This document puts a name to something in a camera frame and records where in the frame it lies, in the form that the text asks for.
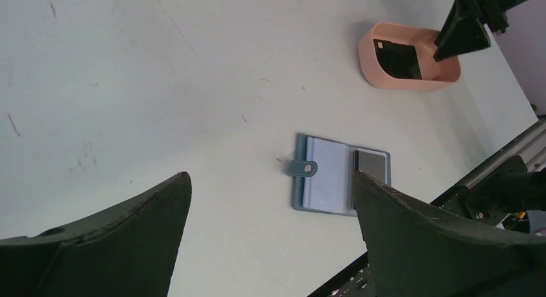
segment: pink container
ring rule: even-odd
[[[395,23],[377,23],[360,41],[359,58],[362,73],[376,88],[416,91],[436,91],[455,83],[460,78],[458,57],[437,62],[434,40],[440,32],[414,28]],[[386,73],[375,54],[374,39],[407,44],[415,47],[422,79],[398,79]]]

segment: purple wall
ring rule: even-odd
[[[494,36],[529,101],[546,114],[546,0],[508,11],[506,33]]]

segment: blue case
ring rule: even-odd
[[[292,190],[292,205],[294,209],[298,211],[307,211],[307,212],[314,212],[314,213],[323,213],[323,214],[329,214],[329,215],[345,215],[345,216],[357,216],[356,211],[350,210],[347,213],[331,213],[321,210],[315,210],[315,209],[309,209],[303,207],[303,188],[305,186],[305,178],[312,177],[316,172],[317,169],[320,169],[320,163],[315,163],[311,161],[307,161],[307,140],[308,138],[317,138],[322,139],[326,141],[336,142],[334,140],[330,139],[323,139],[320,137],[313,137],[310,135],[305,135],[302,133],[297,134],[296,137],[296,152],[294,153],[294,160],[290,163],[290,168],[288,170],[288,175],[291,177],[294,177],[294,187]],[[351,146],[348,145],[350,149],[362,149],[362,150],[370,150],[373,152],[378,152],[386,155],[386,167],[387,167],[387,180],[386,183],[388,185],[391,185],[391,155],[388,152],[380,151],[376,149],[371,148],[364,148],[360,146]]]

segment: white table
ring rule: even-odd
[[[436,93],[363,79],[373,23],[440,28],[452,2],[0,0],[0,238],[188,171],[170,296],[306,296],[365,247],[356,218],[291,208],[297,132],[389,151],[431,201],[536,121],[495,43]]]

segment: blue tab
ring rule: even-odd
[[[312,177],[319,170],[317,162],[311,160],[293,160],[288,167],[288,175],[291,177]]]

